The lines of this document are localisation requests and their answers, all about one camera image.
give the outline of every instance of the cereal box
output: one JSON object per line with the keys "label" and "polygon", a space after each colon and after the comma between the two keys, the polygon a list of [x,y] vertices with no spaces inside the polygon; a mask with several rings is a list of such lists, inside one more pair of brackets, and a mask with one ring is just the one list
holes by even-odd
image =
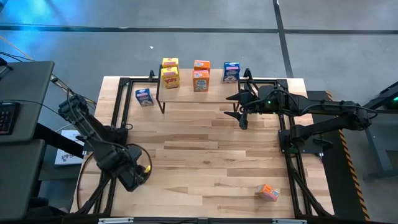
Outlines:
{"label": "cereal box", "polygon": [[208,91],[209,90],[209,71],[193,71],[193,91]]}
{"label": "cereal box", "polygon": [[225,62],[223,76],[221,77],[221,81],[223,83],[235,83],[239,79],[239,72],[241,68],[239,66],[239,62]]}
{"label": "cereal box", "polygon": [[154,104],[154,99],[148,88],[136,90],[136,98],[141,106],[152,106]]}
{"label": "cereal box", "polygon": [[163,58],[162,68],[172,67],[176,67],[178,69],[178,58]]}
{"label": "cereal box", "polygon": [[193,64],[194,70],[208,70],[210,73],[210,61],[195,60]]}
{"label": "cereal box", "polygon": [[259,195],[260,197],[266,199],[267,201],[276,202],[279,196],[279,192],[274,190],[268,184],[258,185],[256,188],[255,195]]}
{"label": "cereal box", "polygon": [[160,72],[166,88],[176,88],[180,85],[180,77],[176,67],[162,68]]}

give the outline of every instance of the orange cereal box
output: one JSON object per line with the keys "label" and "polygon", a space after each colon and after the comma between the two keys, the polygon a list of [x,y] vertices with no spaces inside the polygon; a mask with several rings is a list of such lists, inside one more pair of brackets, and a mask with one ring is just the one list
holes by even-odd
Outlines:
{"label": "orange cereal box", "polygon": [[210,73],[210,61],[195,60],[193,63],[194,70],[208,70]]}
{"label": "orange cereal box", "polygon": [[193,71],[193,91],[208,91],[210,75],[208,70]]}
{"label": "orange cereal box", "polygon": [[260,197],[266,199],[267,201],[276,202],[279,196],[279,192],[274,190],[268,184],[258,185],[256,188],[255,195],[259,195]]}
{"label": "orange cereal box", "polygon": [[162,68],[160,72],[166,88],[176,88],[180,85],[180,76],[176,67]]}

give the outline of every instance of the floor stripe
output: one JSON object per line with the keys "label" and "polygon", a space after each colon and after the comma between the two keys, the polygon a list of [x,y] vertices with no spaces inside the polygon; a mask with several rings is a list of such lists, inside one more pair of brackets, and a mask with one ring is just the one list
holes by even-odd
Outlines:
{"label": "floor stripe", "polygon": [[278,29],[246,28],[140,28],[140,27],[84,27],[84,26],[15,26],[1,25],[0,30],[28,30],[47,32],[174,32],[174,33],[243,33],[277,34]]}
{"label": "floor stripe", "polygon": [[361,202],[361,204],[366,207],[364,200],[360,199],[359,202]]}
{"label": "floor stripe", "polygon": [[282,49],[282,56],[284,58],[286,77],[293,78],[292,64],[290,63],[289,52],[287,50],[286,36],[285,36],[285,32],[284,32],[284,25],[282,22],[282,16],[280,14],[279,3],[278,3],[278,0],[272,0],[272,2],[274,3],[276,24],[278,25],[280,47]]}
{"label": "floor stripe", "polygon": [[396,35],[398,30],[321,30],[286,29],[286,34],[323,34],[323,35]]}
{"label": "floor stripe", "polygon": [[347,160],[349,160],[350,162],[353,162],[353,160],[351,159],[351,156],[349,156],[349,155],[346,154],[346,158],[347,158]]}
{"label": "floor stripe", "polygon": [[348,151],[348,147],[347,147],[346,139],[344,137],[343,130],[338,130],[338,132],[340,133],[341,143],[342,143],[343,149],[346,153],[347,164],[349,166],[349,170],[351,171],[351,177],[353,178],[354,186],[356,188],[356,193],[358,194],[359,202],[362,205],[362,211],[364,213],[364,218],[366,221],[370,221],[368,210],[366,209],[366,205],[365,205],[365,200],[363,198],[362,189],[361,189],[361,186],[359,185],[358,176],[356,175],[356,172],[354,169],[353,160],[351,159],[351,156]]}
{"label": "floor stripe", "polygon": [[369,215],[369,214],[368,214],[368,210],[367,210],[366,208],[362,208],[362,211],[363,211],[363,213]]}

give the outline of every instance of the paper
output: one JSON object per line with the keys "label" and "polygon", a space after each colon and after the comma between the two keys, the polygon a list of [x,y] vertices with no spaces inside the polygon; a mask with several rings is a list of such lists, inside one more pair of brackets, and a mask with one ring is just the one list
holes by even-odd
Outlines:
{"label": "paper", "polygon": [[[76,143],[81,144],[84,146],[84,143],[82,141],[77,141],[76,136],[79,136],[80,133],[77,130],[63,130],[61,132],[61,135],[71,139],[72,141],[76,141]],[[74,156],[72,154],[66,153],[62,149],[58,149],[57,151],[57,156],[55,157],[55,165],[73,165],[73,164],[81,164],[83,162],[83,159],[80,159],[77,156]]]}

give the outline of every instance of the blue cereal box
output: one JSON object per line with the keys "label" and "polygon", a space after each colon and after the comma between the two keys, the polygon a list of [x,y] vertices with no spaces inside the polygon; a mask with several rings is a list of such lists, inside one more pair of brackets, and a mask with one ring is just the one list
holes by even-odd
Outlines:
{"label": "blue cereal box", "polygon": [[241,67],[239,66],[239,62],[224,62],[224,71],[221,81],[223,83],[237,82],[240,71]]}
{"label": "blue cereal box", "polygon": [[136,90],[136,98],[141,106],[152,106],[154,104],[154,99],[148,88]]}

